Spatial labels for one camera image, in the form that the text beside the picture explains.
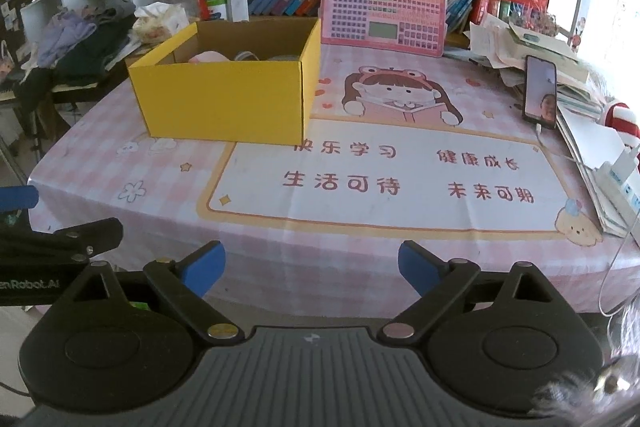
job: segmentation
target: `pile of clothes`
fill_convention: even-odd
[[[14,94],[26,112],[35,110],[54,86],[87,86],[107,77],[107,65],[129,43],[135,6],[106,0],[100,9],[64,10],[44,28]]]

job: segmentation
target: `storage box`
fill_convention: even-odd
[[[189,64],[214,50],[229,62]],[[242,51],[260,60],[234,62]],[[299,60],[267,60],[295,55]],[[129,68],[152,137],[297,145],[320,69],[320,22],[270,17],[194,23]]]

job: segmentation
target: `flower illustration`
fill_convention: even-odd
[[[116,156],[125,156],[130,152],[138,151],[138,142],[126,142],[122,147],[116,151]]]
[[[142,188],[142,181],[136,184],[127,183],[122,192],[118,194],[119,200],[127,200],[127,203],[133,203],[138,196],[144,196],[146,194],[146,188]]]
[[[149,147],[149,154],[160,154],[175,149],[178,143],[173,138],[158,138]]]

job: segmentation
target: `cartoon girl with frog headband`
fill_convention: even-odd
[[[414,70],[361,67],[344,81],[342,107],[352,116],[382,123],[455,126],[462,122],[442,86]]]

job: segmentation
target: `smartphone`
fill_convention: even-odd
[[[553,129],[556,126],[558,72],[556,65],[542,58],[525,58],[525,85],[522,117]]]

